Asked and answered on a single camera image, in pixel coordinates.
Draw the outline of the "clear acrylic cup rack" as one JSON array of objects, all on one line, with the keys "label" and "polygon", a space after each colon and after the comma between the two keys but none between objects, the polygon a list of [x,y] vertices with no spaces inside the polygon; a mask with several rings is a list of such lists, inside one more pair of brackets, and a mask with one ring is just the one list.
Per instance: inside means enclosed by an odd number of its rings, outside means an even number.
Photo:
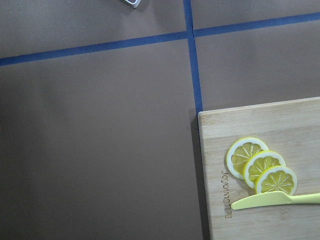
[{"label": "clear acrylic cup rack", "polygon": [[122,1],[133,9],[136,9],[141,3],[141,0],[122,0]]}]

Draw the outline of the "bamboo cutting board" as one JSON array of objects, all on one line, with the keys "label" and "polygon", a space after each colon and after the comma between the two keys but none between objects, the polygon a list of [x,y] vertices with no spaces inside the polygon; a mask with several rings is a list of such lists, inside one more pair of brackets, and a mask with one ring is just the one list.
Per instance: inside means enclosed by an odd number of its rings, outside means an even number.
[{"label": "bamboo cutting board", "polygon": [[262,140],[297,175],[297,195],[320,191],[320,99],[203,111],[198,114],[210,237],[213,240],[317,240],[317,204],[275,205],[233,210],[254,194],[232,176],[225,157],[245,137]]}]

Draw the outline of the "lemon slice near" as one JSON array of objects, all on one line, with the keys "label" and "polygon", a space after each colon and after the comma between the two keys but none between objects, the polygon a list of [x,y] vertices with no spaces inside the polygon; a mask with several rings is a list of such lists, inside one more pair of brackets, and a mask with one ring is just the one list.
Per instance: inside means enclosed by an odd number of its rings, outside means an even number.
[{"label": "lemon slice near", "polygon": [[284,192],[294,195],[298,188],[298,178],[290,168],[277,165],[263,171],[255,182],[255,193]]}]

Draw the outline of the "yellow plastic knife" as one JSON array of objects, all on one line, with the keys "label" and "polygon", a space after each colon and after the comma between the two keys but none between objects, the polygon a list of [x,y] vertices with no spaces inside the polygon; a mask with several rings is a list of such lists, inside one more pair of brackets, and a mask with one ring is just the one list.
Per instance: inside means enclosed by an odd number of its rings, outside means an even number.
[{"label": "yellow plastic knife", "polygon": [[233,210],[242,210],[255,207],[295,205],[295,204],[319,204],[320,194],[288,195],[282,191],[259,193],[242,198],[231,204]]}]

